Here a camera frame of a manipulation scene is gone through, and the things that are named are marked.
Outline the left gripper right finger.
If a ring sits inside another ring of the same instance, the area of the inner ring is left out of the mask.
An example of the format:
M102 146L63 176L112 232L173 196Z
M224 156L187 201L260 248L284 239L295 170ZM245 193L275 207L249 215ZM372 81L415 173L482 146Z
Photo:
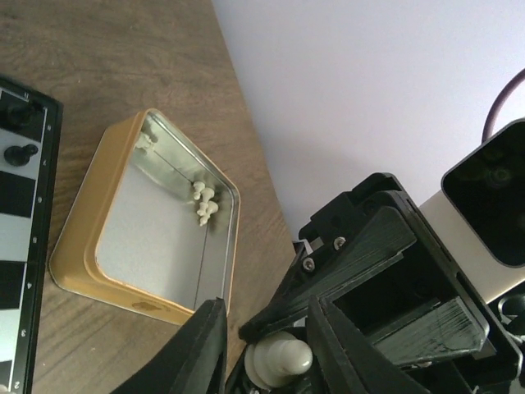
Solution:
M306 321L313 393L427 393L394 366L330 301L313 296Z

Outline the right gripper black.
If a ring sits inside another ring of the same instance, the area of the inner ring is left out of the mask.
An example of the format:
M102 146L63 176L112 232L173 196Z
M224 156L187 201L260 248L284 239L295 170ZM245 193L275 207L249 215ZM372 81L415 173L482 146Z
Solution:
M340 309L427 393L506 393L522 382L522 283L486 303L419 207L389 173L374 173L338 195L300 230L308 247L270 304L240 328L240 338L248 347L288 332L308 344L308 302L315 296ZM313 393L308 372L265 390L249 380L241 361L237 390Z

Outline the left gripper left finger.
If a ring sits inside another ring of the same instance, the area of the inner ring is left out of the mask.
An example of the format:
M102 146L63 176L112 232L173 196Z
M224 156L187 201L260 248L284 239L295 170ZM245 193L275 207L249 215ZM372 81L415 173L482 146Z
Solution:
M223 393L227 321L224 300L205 301L166 345L115 393Z

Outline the white pawn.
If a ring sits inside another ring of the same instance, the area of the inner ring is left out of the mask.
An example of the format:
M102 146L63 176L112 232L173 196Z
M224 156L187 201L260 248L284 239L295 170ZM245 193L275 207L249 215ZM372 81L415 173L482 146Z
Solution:
M265 390L284 387L308 372L312 364L310 346L288 332L277 332L248 345L244 356L249 380Z

